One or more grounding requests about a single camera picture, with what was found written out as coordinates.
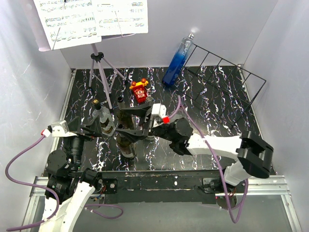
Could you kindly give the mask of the dark green wine bottle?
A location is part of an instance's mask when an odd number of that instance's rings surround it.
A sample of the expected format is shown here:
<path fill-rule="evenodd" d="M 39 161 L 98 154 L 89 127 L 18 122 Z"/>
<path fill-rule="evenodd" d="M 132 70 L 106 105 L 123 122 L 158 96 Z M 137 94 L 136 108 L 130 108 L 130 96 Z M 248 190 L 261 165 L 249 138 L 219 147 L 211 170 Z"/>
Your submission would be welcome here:
<path fill-rule="evenodd" d="M 123 110 L 126 107 L 123 97 L 120 96 L 117 98 L 117 104 L 118 111 L 116 116 L 118 118 L 118 123 L 123 125 L 124 129 L 133 130 L 135 127 L 133 124 L 132 116 Z"/>

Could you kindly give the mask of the small clear black-cap bottle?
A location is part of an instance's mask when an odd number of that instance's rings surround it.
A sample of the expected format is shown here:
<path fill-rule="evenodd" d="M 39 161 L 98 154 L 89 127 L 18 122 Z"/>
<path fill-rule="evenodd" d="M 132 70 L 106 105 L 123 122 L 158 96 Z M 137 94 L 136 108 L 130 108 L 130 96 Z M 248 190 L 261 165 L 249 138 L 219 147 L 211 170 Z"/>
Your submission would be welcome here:
<path fill-rule="evenodd" d="M 102 134 L 111 137 L 115 131 L 115 124 L 110 110 L 103 106 L 99 99 L 93 99 L 92 104 L 94 107 L 92 116 L 93 118 L 99 116 Z"/>

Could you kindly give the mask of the green wine bottle silver neck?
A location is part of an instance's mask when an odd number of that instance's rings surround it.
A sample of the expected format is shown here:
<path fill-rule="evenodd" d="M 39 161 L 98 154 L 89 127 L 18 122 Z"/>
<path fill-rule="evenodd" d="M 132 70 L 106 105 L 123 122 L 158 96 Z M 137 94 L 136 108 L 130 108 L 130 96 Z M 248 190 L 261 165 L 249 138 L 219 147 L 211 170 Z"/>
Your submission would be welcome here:
<path fill-rule="evenodd" d="M 130 142 L 120 132 L 117 132 L 116 141 L 123 157 L 129 160 L 136 157 L 135 144 Z"/>

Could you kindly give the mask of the blue glass bottle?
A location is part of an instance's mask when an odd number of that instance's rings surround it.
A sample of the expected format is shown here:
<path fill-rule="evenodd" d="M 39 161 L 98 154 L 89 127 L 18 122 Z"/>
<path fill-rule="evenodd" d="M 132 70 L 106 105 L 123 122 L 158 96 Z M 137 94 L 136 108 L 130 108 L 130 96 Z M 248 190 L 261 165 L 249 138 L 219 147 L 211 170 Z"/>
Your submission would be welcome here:
<path fill-rule="evenodd" d="M 181 72 L 184 63 L 188 57 L 189 51 L 193 44 L 194 34 L 190 33 L 187 37 L 183 38 L 178 50 L 174 54 L 169 67 L 162 78 L 162 83 L 165 86 L 174 85 L 179 73 Z"/>

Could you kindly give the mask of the tall clear bottle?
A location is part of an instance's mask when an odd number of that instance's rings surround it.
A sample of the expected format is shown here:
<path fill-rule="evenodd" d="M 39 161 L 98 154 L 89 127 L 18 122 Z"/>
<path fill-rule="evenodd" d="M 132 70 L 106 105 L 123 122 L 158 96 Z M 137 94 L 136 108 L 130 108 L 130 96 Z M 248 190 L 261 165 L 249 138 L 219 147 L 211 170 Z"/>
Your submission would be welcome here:
<path fill-rule="evenodd" d="M 146 102 L 154 102 L 154 99 L 152 96 L 147 96 L 146 97 Z"/>

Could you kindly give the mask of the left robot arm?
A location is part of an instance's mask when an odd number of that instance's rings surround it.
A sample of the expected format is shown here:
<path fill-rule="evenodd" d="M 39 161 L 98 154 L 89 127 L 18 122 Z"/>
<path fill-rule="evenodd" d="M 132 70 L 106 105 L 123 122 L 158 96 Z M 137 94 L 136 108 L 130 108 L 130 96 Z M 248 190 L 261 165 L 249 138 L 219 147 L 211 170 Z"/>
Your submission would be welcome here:
<path fill-rule="evenodd" d="M 63 138 L 63 149 L 52 151 L 47 159 L 47 187 L 41 232 L 71 232 L 87 199 L 102 190 L 102 174 L 90 168 L 80 170 L 84 143 L 102 136 L 99 117 L 81 124 L 80 117 L 71 122 L 52 123 L 43 135 Z"/>

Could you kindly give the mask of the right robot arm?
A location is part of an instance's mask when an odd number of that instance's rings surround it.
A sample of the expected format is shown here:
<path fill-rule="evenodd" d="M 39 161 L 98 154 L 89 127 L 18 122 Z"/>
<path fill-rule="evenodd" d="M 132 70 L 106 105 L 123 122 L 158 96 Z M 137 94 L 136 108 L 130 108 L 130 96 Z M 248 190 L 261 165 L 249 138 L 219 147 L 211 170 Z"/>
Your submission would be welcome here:
<path fill-rule="evenodd" d="M 166 106 L 150 102 L 136 107 L 121 108 L 127 116 L 138 116 L 141 130 L 117 129 L 117 132 L 135 143 L 148 136 L 170 141 L 170 148 L 179 155 L 213 155 L 234 159 L 235 163 L 221 169 L 219 188 L 229 192 L 240 182 L 253 176 L 267 179 L 274 148 L 252 131 L 241 136 L 218 137 L 194 133 L 196 127 L 190 116 L 180 117 L 179 103 L 171 115 L 166 114 Z"/>

